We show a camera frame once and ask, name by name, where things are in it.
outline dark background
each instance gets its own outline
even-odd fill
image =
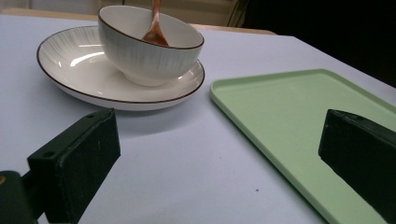
[[[250,0],[243,26],[295,36],[396,88],[394,0]]]

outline dishware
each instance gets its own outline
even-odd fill
[[[318,148],[328,109],[396,131],[395,106],[323,69],[218,80],[211,97],[330,223],[385,223]]]
[[[160,27],[160,2],[160,0],[152,0],[151,26],[149,27],[148,32],[143,36],[142,39],[153,44],[169,46],[165,36],[163,36],[163,32],[161,31]]]
[[[96,26],[61,31],[45,39],[37,60],[46,75],[63,91],[94,105],[119,110],[154,110],[177,105],[203,84],[199,61],[184,75],[160,87],[128,81],[107,59]]]
[[[142,40],[151,24],[151,10],[109,6],[99,11],[99,36],[107,58],[129,80],[161,86],[185,74],[196,63],[204,37],[191,25],[160,14],[169,47]]]

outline white bowl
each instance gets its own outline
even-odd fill
[[[205,42],[191,25],[161,14],[169,47],[141,38],[151,25],[151,10],[109,6],[99,11],[99,36],[107,58],[132,82],[160,86],[194,66]]]

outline tray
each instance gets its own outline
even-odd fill
[[[385,220],[318,155],[327,110],[396,131],[396,107],[323,69],[214,81],[211,97],[330,223]]]

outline plate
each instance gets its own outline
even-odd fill
[[[203,84],[201,62],[183,76],[144,87],[129,81],[104,54],[97,26],[76,27],[45,39],[37,49],[43,71],[63,91],[85,102],[118,110],[154,110],[177,105]]]
[[[330,223],[386,223],[318,148],[328,109],[361,115],[396,132],[396,107],[334,72],[316,69],[217,80],[211,97]]]

